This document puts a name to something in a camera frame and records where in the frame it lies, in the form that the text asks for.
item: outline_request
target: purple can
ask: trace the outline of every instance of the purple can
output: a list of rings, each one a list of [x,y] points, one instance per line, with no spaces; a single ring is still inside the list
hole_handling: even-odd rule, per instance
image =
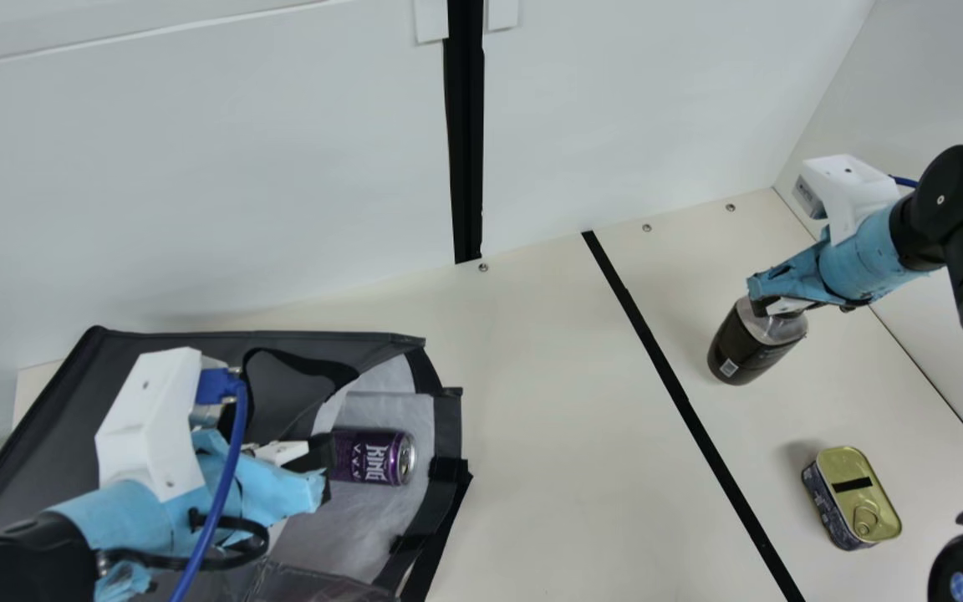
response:
[[[415,468],[414,438],[404,431],[333,431],[336,464],[329,479],[405,485]]]

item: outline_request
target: bag handle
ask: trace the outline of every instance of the bag handle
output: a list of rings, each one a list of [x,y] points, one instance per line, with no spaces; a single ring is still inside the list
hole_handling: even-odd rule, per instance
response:
[[[292,352],[274,349],[272,347],[252,347],[245,352],[243,359],[240,361],[240,380],[244,381],[244,385],[247,388],[247,398],[252,402],[251,404],[247,404],[248,426],[251,425],[252,418],[255,416],[255,396],[252,393],[252,380],[247,374],[247,365],[252,361],[252,358],[255,358],[255,355],[259,354],[269,354],[275,360],[278,360],[278,362],[283,363],[283,365],[289,367],[290,370],[295,370],[295,372],[299,374],[306,376],[324,376],[328,378],[328,380],[333,382],[333,393],[343,389],[345,385],[359,378],[359,371],[350,365],[346,365],[344,362],[305,358],[302,355],[292,354]],[[306,414],[306,412],[311,411],[311,409],[316,406],[324,404],[325,401],[328,400],[329,397],[325,397],[324,400],[316,401],[316,403],[311,404],[310,407],[298,412],[297,416]],[[229,431],[232,430],[233,417],[236,415],[236,406],[226,408],[225,411],[222,412],[222,418],[218,420],[217,427],[223,436],[228,437]]]

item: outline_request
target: black wall seam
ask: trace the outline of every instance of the black wall seam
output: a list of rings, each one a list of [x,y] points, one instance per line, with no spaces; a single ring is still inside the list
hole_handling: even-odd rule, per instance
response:
[[[485,125],[484,0],[448,0],[444,111],[456,263],[482,256],[482,137]]]
[[[593,259],[596,260],[601,273],[603,273],[604,278],[607,279],[608,285],[611,286],[612,293],[615,293],[615,297],[619,299],[619,305],[623,306],[623,311],[626,313],[627,319],[629,319],[630,324],[634,326],[634,331],[638,333],[638,339],[641,339],[641,344],[645,347],[645,351],[653,361],[653,366],[656,367],[656,373],[660,376],[660,380],[664,381],[664,386],[668,389],[668,393],[674,401],[675,408],[679,411],[681,418],[683,418],[685,427],[690,431],[693,441],[696,442],[696,446],[701,450],[701,454],[704,455],[704,460],[708,462],[712,475],[715,475],[716,480],[719,481],[720,487],[722,487],[723,492],[726,494],[726,499],[729,500],[731,506],[734,507],[734,512],[738,515],[738,518],[741,519],[741,525],[748,531],[749,538],[752,539],[753,545],[757,546],[757,552],[760,553],[764,564],[767,565],[768,570],[772,572],[772,578],[775,579],[779,590],[782,591],[782,594],[787,598],[788,602],[805,602],[805,598],[803,598],[802,592],[797,589],[797,584],[794,583],[790,571],[787,571],[787,566],[782,563],[782,559],[779,558],[779,553],[772,547],[772,541],[767,537],[767,533],[765,533],[764,527],[761,526],[759,519],[757,519],[757,515],[753,514],[752,507],[749,506],[745,495],[741,494],[741,489],[734,480],[734,476],[731,475],[730,469],[726,468],[726,462],[720,457],[719,450],[716,449],[715,443],[711,442],[711,437],[708,436],[708,431],[704,428],[704,424],[701,422],[699,416],[696,415],[696,411],[693,411],[689,396],[685,393],[681,382],[679,382],[679,376],[675,374],[671,363],[653,336],[653,331],[650,330],[649,325],[645,322],[645,317],[642,316],[641,309],[638,309],[638,304],[635,303],[634,297],[631,296],[630,291],[623,285],[622,278],[619,278],[619,272],[615,271],[615,266],[613,266],[611,260],[608,259],[608,254],[604,252],[604,247],[601,247],[597,235],[595,235],[592,230],[589,230],[589,232],[582,232],[582,237],[585,239],[585,244],[588,245],[589,251],[593,253]]]

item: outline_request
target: white wall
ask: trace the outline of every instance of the white wall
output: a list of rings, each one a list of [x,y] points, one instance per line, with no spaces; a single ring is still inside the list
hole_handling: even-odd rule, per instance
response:
[[[873,0],[528,0],[485,37],[495,253],[771,186]]]
[[[0,0],[0,57],[322,1],[331,0]]]
[[[776,190],[796,205],[790,191],[808,157],[848,152],[918,178],[936,154],[958,144],[963,1],[878,0]],[[875,312],[963,419],[963,331],[945,272],[891,294]]]
[[[442,51],[412,0],[0,61],[0,436],[91,324],[214,316],[452,262]]]

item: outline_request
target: pull tab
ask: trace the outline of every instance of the pull tab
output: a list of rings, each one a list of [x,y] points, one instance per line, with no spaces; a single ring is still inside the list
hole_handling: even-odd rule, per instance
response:
[[[853,508],[853,531],[860,537],[867,537],[879,525],[879,514],[868,506]]]

